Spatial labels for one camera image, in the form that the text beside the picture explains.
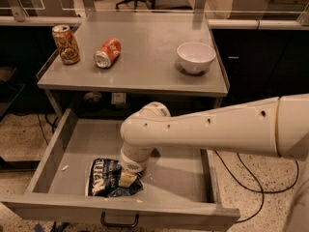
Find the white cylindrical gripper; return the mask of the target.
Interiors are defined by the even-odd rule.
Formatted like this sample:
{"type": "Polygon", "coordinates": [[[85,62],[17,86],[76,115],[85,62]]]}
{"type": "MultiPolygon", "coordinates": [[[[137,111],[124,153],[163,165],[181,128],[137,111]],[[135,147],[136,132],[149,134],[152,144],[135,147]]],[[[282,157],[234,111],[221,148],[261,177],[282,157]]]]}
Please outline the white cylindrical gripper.
{"type": "Polygon", "coordinates": [[[123,170],[119,180],[119,186],[129,188],[137,179],[134,173],[142,172],[148,164],[154,147],[135,147],[123,143],[120,151],[120,165],[123,170]]]}

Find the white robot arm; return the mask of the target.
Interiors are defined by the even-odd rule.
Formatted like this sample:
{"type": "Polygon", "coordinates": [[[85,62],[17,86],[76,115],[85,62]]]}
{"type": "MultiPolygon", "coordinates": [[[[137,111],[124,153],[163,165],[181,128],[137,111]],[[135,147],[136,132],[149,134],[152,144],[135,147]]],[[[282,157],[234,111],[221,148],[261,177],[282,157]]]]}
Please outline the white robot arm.
{"type": "Polygon", "coordinates": [[[143,171],[154,148],[211,148],[304,160],[309,151],[309,95],[260,101],[172,116],[153,101],[121,125],[123,169],[143,171]]]}

